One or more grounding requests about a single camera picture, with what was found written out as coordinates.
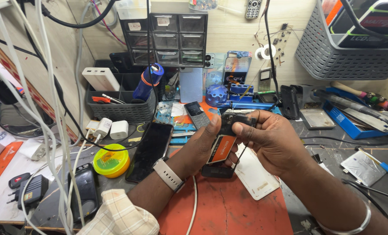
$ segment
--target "orange rubber band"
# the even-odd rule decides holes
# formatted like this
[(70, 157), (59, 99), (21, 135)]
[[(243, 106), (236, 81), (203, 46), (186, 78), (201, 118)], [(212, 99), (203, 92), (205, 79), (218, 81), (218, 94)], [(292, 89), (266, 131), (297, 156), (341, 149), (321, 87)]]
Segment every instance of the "orange rubber band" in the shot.
[(142, 78), (142, 81), (143, 81), (146, 85), (152, 86), (152, 84), (150, 84), (149, 82), (147, 82), (147, 81), (145, 80), (145, 78), (143, 77), (143, 73), (140, 75), (140, 77)]

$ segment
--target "gray plastic basket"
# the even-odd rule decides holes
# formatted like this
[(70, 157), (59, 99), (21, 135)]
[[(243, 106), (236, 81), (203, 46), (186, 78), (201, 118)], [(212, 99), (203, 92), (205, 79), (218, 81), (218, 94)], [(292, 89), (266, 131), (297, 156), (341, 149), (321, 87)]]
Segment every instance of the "gray plastic basket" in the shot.
[(388, 49), (353, 49), (335, 42), (344, 34), (331, 35), (317, 0), (296, 57), (320, 80), (384, 80), (388, 78)]
[[(86, 101), (94, 111), (98, 119), (108, 118), (112, 121), (126, 120), (129, 122), (150, 121), (155, 110), (155, 93), (152, 90), (148, 100), (141, 104), (130, 104), (133, 99), (134, 88), (140, 80), (140, 74), (114, 74), (122, 85), (120, 91), (95, 91), (88, 84)], [(98, 104), (92, 100), (92, 96), (101, 97), (106, 94), (113, 98), (126, 102), (126, 104)]]

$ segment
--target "red wire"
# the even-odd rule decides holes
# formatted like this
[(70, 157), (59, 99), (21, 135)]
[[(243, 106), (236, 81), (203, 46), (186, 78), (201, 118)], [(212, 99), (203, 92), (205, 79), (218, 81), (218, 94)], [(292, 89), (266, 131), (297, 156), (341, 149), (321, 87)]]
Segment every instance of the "red wire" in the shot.
[[(94, 6), (95, 6), (95, 8), (97, 9), (97, 12), (98, 12), (98, 14), (99, 15), (101, 15), (101, 12), (100, 12), (100, 10), (98, 9), (98, 7), (97, 7), (97, 4), (95, 3), (95, 0), (92, 0), (92, 2), (94, 3)], [(111, 29), (107, 26), (107, 24), (105, 23), (105, 20), (103, 19), (103, 23), (104, 23), (104, 26), (108, 29), (108, 31), (110, 31), (110, 33), (119, 41), (119, 42), (121, 42), (123, 45), (126, 45), (126, 43), (124, 43), (122, 40), (120, 40), (114, 33), (113, 33), (113, 31), (111, 31)]]

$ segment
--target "hand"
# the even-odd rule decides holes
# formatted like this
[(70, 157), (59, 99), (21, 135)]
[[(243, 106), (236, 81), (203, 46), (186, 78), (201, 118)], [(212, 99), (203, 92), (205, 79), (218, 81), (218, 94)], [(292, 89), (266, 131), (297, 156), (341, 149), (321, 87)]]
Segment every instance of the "hand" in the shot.
[[(181, 179), (197, 174), (210, 158), (212, 144), (221, 126), (222, 119), (220, 116), (213, 115), (210, 124), (197, 130), (184, 147), (167, 161), (168, 166)], [(229, 157), (224, 161), (226, 166), (231, 166), (233, 162), (237, 161), (235, 152), (237, 152), (237, 144), (233, 145)]]
[(247, 116), (257, 119), (256, 127), (235, 123), (232, 131), (252, 148), (263, 167), (271, 174), (280, 176), (293, 169), (300, 169), (311, 161), (290, 122), (281, 115), (257, 109)]

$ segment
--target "plaid sleeve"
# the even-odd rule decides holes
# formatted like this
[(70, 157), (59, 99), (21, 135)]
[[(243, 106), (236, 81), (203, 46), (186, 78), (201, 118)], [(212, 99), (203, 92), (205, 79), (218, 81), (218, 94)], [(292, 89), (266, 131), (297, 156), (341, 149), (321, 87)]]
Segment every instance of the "plaid sleeve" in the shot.
[(156, 235), (159, 224), (145, 209), (133, 205), (124, 190), (104, 191), (103, 204), (80, 235)]

